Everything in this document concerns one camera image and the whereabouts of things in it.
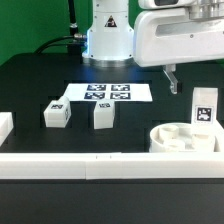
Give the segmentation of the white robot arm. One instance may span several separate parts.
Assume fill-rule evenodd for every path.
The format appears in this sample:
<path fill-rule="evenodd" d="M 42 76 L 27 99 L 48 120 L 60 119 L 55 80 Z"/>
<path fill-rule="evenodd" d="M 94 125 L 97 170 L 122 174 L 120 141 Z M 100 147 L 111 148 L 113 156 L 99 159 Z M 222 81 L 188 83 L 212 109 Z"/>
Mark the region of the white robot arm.
<path fill-rule="evenodd" d="M 174 94 L 178 64 L 224 58 L 224 0 L 139 0 L 139 6 L 134 60 L 161 66 Z"/>

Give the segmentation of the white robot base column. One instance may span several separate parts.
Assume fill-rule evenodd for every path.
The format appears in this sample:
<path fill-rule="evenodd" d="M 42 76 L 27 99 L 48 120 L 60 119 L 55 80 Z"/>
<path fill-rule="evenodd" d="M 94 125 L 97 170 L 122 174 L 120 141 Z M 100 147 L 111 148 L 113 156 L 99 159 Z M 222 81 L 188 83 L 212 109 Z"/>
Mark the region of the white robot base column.
<path fill-rule="evenodd" d="M 100 67 L 132 63 L 134 30 L 129 24 L 129 0 L 92 0 L 92 6 L 83 62 Z"/>

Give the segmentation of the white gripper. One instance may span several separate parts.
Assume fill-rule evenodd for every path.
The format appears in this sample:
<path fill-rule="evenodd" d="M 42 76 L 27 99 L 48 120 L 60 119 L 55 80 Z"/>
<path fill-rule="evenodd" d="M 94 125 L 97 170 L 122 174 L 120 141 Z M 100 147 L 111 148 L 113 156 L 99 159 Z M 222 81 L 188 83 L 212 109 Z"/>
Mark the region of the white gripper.
<path fill-rule="evenodd" d="M 224 58 L 224 18 L 190 20 L 186 8 L 141 12 L 134 25 L 134 60 L 163 66 L 172 94 L 181 92 L 176 65 Z"/>

